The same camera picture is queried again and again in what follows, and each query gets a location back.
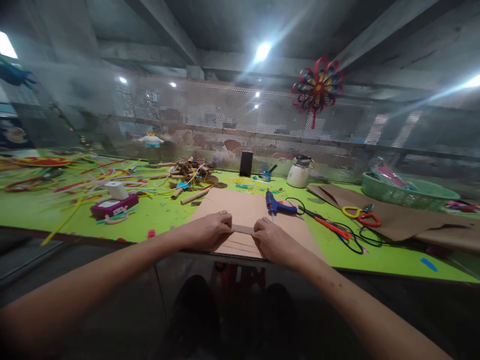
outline leg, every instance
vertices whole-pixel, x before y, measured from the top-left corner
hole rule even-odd
[[[221,348],[220,320],[207,281],[190,277],[175,299],[156,358],[216,359]]]
[[[253,358],[302,359],[298,347],[295,305],[285,286],[275,283],[265,292],[258,315]]]

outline light fixture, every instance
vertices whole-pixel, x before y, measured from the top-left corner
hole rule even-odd
[[[0,54],[9,58],[18,59],[17,53],[6,33],[0,31]]]
[[[470,81],[463,84],[464,88],[475,88],[477,86],[480,86],[480,75],[475,76]]]
[[[260,46],[258,47],[258,50],[256,51],[255,59],[257,61],[265,60],[265,58],[269,54],[270,48],[271,48],[271,45],[269,42],[261,43]]]

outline pink box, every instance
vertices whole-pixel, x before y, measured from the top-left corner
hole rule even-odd
[[[139,197],[135,194],[130,195],[125,200],[106,200],[104,202],[93,205],[90,208],[91,214],[97,220],[105,219],[105,215],[113,217],[123,212],[123,208],[128,206],[131,209],[134,205],[139,203]]]

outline blue glue gun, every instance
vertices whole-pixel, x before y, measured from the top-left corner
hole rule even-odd
[[[271,214],[271,219],[275,223],[275,215],[277,212],[281,212],[284,214],[296,214],[297,208],[295,206],[287,206],[279,203],[275,200],[274,195],[270,192],[270,190],[266,191],[266,207],[268,212]]]

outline forearm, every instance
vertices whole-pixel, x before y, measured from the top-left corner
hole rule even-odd
[[[0,311],[0,325],[16,349],[35,354],[73,329],[121,284],[179,249],[170,231],[113,252],[10,303]]]
[[[296,269],[347,321],[376,359],[451,359],[443,350],[373,296],[310,252]]]

